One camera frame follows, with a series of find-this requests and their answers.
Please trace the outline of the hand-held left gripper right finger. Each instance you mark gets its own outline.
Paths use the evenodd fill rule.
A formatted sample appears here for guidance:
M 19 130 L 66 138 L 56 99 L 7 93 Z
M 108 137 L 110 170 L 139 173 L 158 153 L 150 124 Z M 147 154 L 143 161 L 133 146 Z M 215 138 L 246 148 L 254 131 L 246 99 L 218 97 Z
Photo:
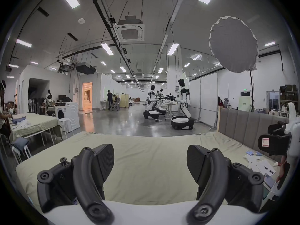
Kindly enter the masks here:
M 263 201 L 264 176 L 223 155 L 218 148 L 208 150 L 189 145 L 187 167 L 198 184 L 198 203 L 188 212 L 188 223 L 208 223 L 223 200 L 258 213 Z

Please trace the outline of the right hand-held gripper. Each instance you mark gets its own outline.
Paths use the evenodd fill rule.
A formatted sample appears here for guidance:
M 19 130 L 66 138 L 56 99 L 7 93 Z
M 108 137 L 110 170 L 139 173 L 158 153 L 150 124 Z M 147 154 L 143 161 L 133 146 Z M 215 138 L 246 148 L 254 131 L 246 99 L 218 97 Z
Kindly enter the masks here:
M 268 126 L 268 133 L 258 138 L 258 148 L 273 155 L 286 155 L 290 170 L 284 181 L 278 184 L 278 190 L 284 190 L 291 181 L 300 157 L 300 117 L 296 115 L 294 103 L 288 103 L 289 123 L 277 122 Z

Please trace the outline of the person's right hand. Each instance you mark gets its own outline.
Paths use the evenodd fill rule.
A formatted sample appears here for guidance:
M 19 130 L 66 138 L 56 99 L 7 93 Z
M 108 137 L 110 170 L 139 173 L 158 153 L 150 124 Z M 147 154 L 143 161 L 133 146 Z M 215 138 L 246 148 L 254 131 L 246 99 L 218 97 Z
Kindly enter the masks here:
M 283 155 L 280 162 L 278 163 L 280 167 L 279 175 L 276 179 L 276 183 L 284 181 L 287 177 L 287 174 L 290 170 L 290 163 L 287 161 L 287 154 Z

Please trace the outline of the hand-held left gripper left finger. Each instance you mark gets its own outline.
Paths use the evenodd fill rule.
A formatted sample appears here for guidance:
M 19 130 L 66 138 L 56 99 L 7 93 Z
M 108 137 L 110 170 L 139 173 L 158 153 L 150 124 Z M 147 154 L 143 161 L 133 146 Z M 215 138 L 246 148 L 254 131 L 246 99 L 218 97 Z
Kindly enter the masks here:
M 114 166 L 114 147 L 102 144 L 94 149 L 84 147 L 81 152 L 67 161 L 59 163 L 37 175 L 37 195 L 43 213 L 52 209 L 78 204 L 91 222 L 111 225 L 114 215 L 104 204 L 103 184 Z

